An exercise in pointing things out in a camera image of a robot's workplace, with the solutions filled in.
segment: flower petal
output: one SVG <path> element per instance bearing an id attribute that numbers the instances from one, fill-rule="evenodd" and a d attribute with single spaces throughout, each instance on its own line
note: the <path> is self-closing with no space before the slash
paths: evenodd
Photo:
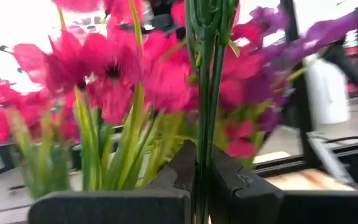
<path id="1" fill-rule="evenodd" d="M 100 0 L 52 0 L 58 7 L 74 12 L 94 12 L 99 10 Z"/>
<path id="2" fill-rule="evenodd" d="M 189 68 L 170 63 L 158 63 L 153 75 L 145 80 L 145 95 L 154 109 L 182 110 L 190 100 L 186 78 Z"/>
<path id="3" fill-rule="evenodd" d="M 186 26 L 185 2 L 174 3 L 171 8 L 171 15 L 177 25 Z"/>
<path id="4" fill-rule="evenodd" d="M 232 40 L 246 38 L 254 47 L 261 47 L 263 43 L 262 31 L 255 24 L 237 24 L 232 29 Z"/>
<path id="5" fill-rule="evenodd" d="M 102 118 L 110 124 L 122 124 L 133 96 L 129 86 L 113 83 L 104 87 Z"/>
<path id="6" fill-rule="evenodd" d="M 232 157 L 249 158 L 255 153 L 255 146 L 249 141 L 238 139 L 229 143 L 227 154 Z"/>
<path id="7" fill-rule="evenodd" d="M 45 84 L 46 54 L 36 45 L 18 44 L 14 47 L 13 56 L 32 82 Z"/>

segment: purple flower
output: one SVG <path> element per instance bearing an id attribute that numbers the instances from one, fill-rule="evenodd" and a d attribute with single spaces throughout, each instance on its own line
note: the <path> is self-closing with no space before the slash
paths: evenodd
<path id="1" fill-rule="evenodd" d="M 262 55 L 263 64 L 270 63 L 275 60 L 277 57 L 281 56 L 281 54 L 287 49 L 288 45 L 284 44 L 277 44 L 277 45 L 270 45 L 268 47 L 264 47 L 259 50 L 259 54 Z"/>
<path id="2" fill-rule="evenodd" d="M 253 17 L 251 22 L 258 24 L 263 29 L 264 35 L 274 34 L 280 29 L 285 29 L 288 25 L 287 13 L 280 5 L 277 8 L 278 12 L 275 12 L 274 8 L 259 6 L 249 14 Z"/>
<path id="3" fill-rule="evenodd" d="M 339 19 L 320 21 L 309 28 L 307 33 L 291 44 L 287 50 L 292 62 L 317 53 L 321 48 L 343 38 L 346 33 L 358 27 L 358 15 L 352 12 Z"/>
<path id="4" fill-rule="evenodd" d="M 273 97 L 273 79 L 269 76 L 264 72 L 245 80 L 244 103 L 257 105 Z"/>
<path id="5" fill-rule="evenodd" d="M 279 120 L 280 113 L 276 113 L 272 108 L 269 108 L 258 117 L 257 121 L 263 131 L 271 132 L 274 130 Z"/>

